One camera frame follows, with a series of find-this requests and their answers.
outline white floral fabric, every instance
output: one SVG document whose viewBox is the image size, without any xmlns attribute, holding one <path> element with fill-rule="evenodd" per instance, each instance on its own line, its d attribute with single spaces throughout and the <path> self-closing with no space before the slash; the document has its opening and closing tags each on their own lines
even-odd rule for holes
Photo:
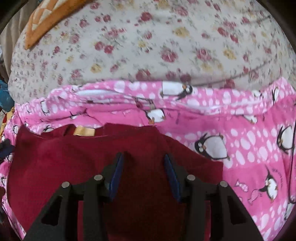
<svg viewBox="0 0 296 241">
<path fill-rule="evenodd" d="M 61 85 L 106 79 L 170 80 L 260 89 L 294 80 L 295 52 L 273 17 L 249 0 L 96 0 L 30 50 L 15 47 L 9 91 L 17 103 Z"/>
</svg>

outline pink blanket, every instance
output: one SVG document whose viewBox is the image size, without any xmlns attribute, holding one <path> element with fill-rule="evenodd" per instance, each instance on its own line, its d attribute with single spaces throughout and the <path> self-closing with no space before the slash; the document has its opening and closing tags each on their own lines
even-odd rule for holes
<svg viewBox="0 0 296 241">
<path fill-rule="evenodd" d="M 224 179 L 241 199 L 264 240 L 273 240 L 288 218 L 296 194 L 294 145 L 296 92 L 284 78 L 262 91 L 195 88 L 173 82 L 110 80 L 65 86 L 47 98 L 16 105 L 5 138 L 15 143 L 20 125 L 42 133 L 75 124 L 98 128 L 106 123 L 156 125 L 213 161 L 224 163 Z M 6 187 L 12 155 L 0 166 Z M 12 225 L 25 231 L 10 209 Z"/>
</svg>

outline pink fish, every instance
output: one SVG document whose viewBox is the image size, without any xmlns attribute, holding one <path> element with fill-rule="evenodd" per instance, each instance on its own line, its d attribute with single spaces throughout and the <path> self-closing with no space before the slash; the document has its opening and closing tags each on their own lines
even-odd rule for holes
<svg viewBox="0 0 296 241">
<path fill-rule="evenodd" d="M 247 186 L 247 184 L 240 183 L 239 180 L 237 180 L 235 187 L 240 187 L 244 192 L 248 192 L 249 190 L 249 187 Z"/>
<path fill-rule="evenodd" d="M 253 191 L 252 191 L 252 194 L 251 194 L 251 198 L 248 199 L 248 202 L 249 202 L 251 205 L 253 205 L 253 201 L 256 200 L 257 197 L 258 197 L 259 195 L 262 196 L 262 193 L 259 192 L 258 189 L 253 190 Z"/>
</svg>

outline metal screw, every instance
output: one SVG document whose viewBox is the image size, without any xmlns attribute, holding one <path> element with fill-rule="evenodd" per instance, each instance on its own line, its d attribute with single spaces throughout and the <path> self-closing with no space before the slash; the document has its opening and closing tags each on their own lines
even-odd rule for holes
<svg viewBox="0 0 296 241">
<path fill-rule="evenodd" d="M 101 174 L 99 174 L 99 175 L 95 175 L 95 176 L 94 176 L 94 179 L 95 179 L 96 181 L 100 181 L 100 180 L 103 179 L 103 176 L 102 176 Z"/>
<path fill-rule="evenodd" d="M 188 175 L 188 176 L 187 176 L 187 179 L 188 179 L 189 181 L 194 181 L 194 180 L 195 180 L 195 176 L 194 176 L 194 175 Z"/>
<path fill-rule="evenodd" d="M 220 185 L 222 186 L 222 187 L 227 187 L 228 186 L 228 183 L 227 182 L 225 182 L 225 181 L 221 181 L 220 182 Z"/>
<path fill-rule="evenodd" d="M 67 188 L 70 186 L 70 183 L 69 182 L 63 182 L 62 183 L 62 188 Z"/>
</svg>

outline orange pillow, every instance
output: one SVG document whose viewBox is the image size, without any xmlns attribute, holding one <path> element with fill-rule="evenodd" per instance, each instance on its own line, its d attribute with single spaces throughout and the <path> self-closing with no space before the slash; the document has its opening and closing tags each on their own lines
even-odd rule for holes
<svg viewBox="0 0 296 241">
<path fill-rule="evenodd" d="M 31 48 L 63 18 L 82 7 L 88 0 L 43 0 L 29 18 L 25 49 Z"/>
</svg>

